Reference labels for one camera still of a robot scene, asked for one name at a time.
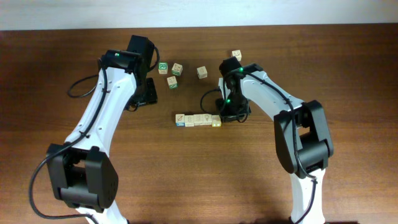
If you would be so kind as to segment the red-sided number 5 block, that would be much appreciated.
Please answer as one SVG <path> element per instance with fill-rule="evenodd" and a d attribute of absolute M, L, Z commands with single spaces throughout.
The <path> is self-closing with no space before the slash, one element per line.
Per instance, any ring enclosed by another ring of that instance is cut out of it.
<path fill-rule="evenodd" d="M 203 125 L 203 114 L 195 114 L 194 115 L 194 125 L 195 126 Z"/>

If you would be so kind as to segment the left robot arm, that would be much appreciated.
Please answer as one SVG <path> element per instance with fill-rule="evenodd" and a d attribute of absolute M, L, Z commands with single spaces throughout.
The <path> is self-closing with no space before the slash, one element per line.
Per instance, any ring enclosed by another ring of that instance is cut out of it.
<path fill-rule="evenodd" d="M 98 81 L 78 125 L 63 144 L 47 150 L 54 197 L 89 223 L 128 223 L 115 201 L 119 178 L 109 151 L 122 112 L 157 103 L 147 73 L 158 54 L 153 42 L 138 35 L 126 50 L 108 50 L 99 60 Z"/>

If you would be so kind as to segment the yellow-sided wooden block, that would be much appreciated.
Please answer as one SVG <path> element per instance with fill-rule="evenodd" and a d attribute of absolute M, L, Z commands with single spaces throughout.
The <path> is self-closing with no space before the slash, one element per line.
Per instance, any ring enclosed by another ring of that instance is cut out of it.
<path fill-rule="evenodd" d="M 211 125 L 212 125 L 213 127 L 220 127 L 220 126 L 222 125 L 221 118 L 220 118 L 219 115 L 213 115 L 213 116 L 211 117 L 211 119 L 212 119 Z"/>

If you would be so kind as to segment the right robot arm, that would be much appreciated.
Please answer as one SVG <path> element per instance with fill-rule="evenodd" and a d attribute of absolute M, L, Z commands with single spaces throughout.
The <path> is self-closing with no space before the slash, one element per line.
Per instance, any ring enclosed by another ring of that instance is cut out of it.
<path fill-rule="evenodd" d="M 223 122 L 245 122 L 253 102 L 274 124 L 277 158 L 290 175 L 293 209 L 291 223 L 325 223 L 322 183 L 334 153 L 322 105 L 304 102 L 275 84 L 256 63 L 242 66 L 236 57 L 224 60 L 216 105 Z"/>

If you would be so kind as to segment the number 8 wooden block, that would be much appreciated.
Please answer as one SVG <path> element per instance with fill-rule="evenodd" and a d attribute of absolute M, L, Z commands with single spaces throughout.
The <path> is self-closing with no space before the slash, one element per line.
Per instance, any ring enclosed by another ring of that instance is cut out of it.
<path fill-rule="evenodd" d="M 185 124 L 185 127 L 193 127 L 195 125 L 194 115 L 185 115 L 184 124 Z"/>

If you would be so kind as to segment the blue-sided leaf block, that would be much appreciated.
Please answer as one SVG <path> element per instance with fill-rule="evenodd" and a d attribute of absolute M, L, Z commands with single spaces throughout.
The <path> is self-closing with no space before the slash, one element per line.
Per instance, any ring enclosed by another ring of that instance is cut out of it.
<path fill-rule="evenodd" d="M 184 114 L 176 114 L 175 115 L 175 124 L 176 124 L 176 126 L 185 126 L 185 115 Z"/>

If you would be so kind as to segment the ice cream picture block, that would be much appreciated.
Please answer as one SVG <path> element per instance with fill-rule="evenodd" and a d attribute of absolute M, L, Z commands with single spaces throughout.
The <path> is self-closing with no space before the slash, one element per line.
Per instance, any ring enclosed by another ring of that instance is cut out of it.
<path fill-rule="evenodd" d="M 211 124 L 212 124 L 212 115 L 203 114 L 203 125 L 211 125 Z"/>

